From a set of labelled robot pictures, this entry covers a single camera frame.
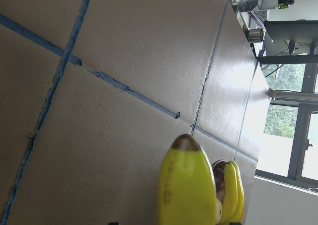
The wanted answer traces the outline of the brown wicker basket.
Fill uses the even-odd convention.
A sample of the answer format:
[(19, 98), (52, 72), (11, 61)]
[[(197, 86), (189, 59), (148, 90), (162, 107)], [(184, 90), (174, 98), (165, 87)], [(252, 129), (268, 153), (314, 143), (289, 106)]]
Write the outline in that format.
[(216, 184), (216, 192), (217, 198), (221, 203), (224, 201), (225, 197), (225, 180), (224, 180), (224, 170), (225, 165), (229, 164), (229, 161), (225, 160), (217, 160), (212, 164), (212, 170), (214, 174), (215, 184)]

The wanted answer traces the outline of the yellow banana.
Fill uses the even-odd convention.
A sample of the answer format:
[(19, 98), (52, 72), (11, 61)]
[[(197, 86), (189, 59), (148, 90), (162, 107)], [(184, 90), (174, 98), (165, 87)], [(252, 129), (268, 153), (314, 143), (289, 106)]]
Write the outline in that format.
[(230, 163), (234, 166), (236, 170), (237, 185), (238, 185), (238, 205), (234, 215), (232, 216), (230, 220), (230, 223), (241, 223), (244, 216), (244, 203), (245, 203), (244, 189), (243, 189), (241, 173), (240, 173), (240, 169), (238, 165), (233, 160), (231, 160)]
[(232, 162), (228, 162), (224, 168), (225, 195), (223, 200), (223, 213), (221, 224), (228, 225), (235, 215), (238, 207), (238, 183), (237, 172)]
[(180, 135), (159, 170), (158, 225), (214, 225), (216, 188), (211, 164), (189, 134)]

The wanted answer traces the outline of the black monitor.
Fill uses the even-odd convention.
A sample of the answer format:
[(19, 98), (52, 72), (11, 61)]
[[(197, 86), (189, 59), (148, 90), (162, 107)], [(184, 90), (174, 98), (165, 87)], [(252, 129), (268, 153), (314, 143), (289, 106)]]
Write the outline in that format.
[(286, 49), (290, 41), (296, 47), (318, 47), (318, 21), (264, 21), (269, 37), (281, 49)]

